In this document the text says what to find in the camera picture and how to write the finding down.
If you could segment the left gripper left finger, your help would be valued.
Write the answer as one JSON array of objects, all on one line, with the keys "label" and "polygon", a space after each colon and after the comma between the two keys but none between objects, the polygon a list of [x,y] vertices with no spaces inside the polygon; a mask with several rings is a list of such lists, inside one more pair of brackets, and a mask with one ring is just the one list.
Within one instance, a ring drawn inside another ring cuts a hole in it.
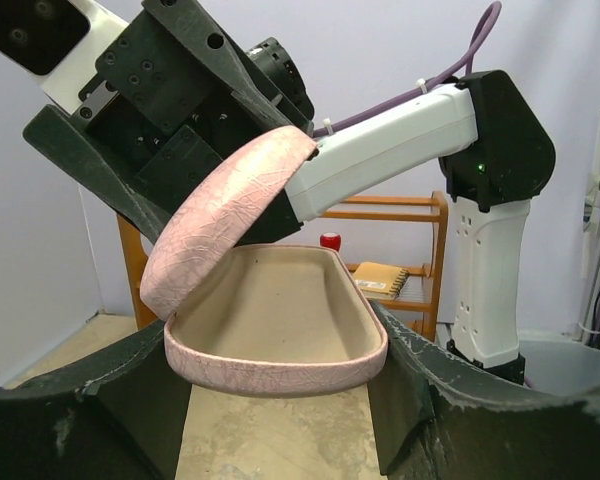
[{"label": "left gripper left finger", "polygon": [[0,479],[172,479],[191,393],[160,320],[0,388]]}]

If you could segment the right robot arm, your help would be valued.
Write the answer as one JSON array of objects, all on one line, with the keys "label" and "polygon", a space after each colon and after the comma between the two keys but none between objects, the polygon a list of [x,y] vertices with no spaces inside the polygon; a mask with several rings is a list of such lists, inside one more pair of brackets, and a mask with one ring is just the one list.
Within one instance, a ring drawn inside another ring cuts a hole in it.
[{"label": "right robot arm", "polygon": [[438,160],[461,248],[450,351],[522,381],[522,234],[556,153],[506,72],[447,72],[315,128],[284,50],[242,49],[196,1],[147,1],[131,22],[76,9],[86,36],[43,80],[52,102],[23,135],[151,241],[140,297],[179,376],[260,397],[375,377],[388,336],[344,263],[285,240]]}]

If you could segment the pink glasses case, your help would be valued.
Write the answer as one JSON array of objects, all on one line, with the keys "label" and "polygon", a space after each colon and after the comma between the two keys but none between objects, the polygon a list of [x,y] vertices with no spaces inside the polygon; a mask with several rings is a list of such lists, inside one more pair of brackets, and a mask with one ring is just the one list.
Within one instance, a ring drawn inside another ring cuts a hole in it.
[{"label": "pink glasses case", "polygon": [[164,323],[169,366],[189,383],[298,398],[349,390],[382,370],[387,333],[335,251],[242,243],[315,148],[293,126],[250,141],[155,241],[140,296]]}]

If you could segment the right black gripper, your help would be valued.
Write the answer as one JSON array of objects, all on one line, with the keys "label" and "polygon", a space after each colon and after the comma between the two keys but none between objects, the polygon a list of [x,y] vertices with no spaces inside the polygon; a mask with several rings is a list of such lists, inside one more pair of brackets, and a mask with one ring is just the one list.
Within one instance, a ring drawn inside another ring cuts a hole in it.
[{"label": "right black gripper", "polygon": [[154,243],[166,210],[260,127],[307,132],[308,119],[199,2],[142,6],[78,95],[88,133],[108,148],[53,105],[23,138]]}]

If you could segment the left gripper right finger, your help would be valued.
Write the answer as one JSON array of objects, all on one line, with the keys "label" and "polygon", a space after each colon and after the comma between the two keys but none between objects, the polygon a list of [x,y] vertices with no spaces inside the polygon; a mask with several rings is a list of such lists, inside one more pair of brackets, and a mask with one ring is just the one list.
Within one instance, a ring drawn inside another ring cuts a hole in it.
[{"label": "left gripper right finger", "polygon": [[415,333],[374,301],[388,334],[368,385],[389,479],[600,479],[600,388],[558,397],[508,382]]}]

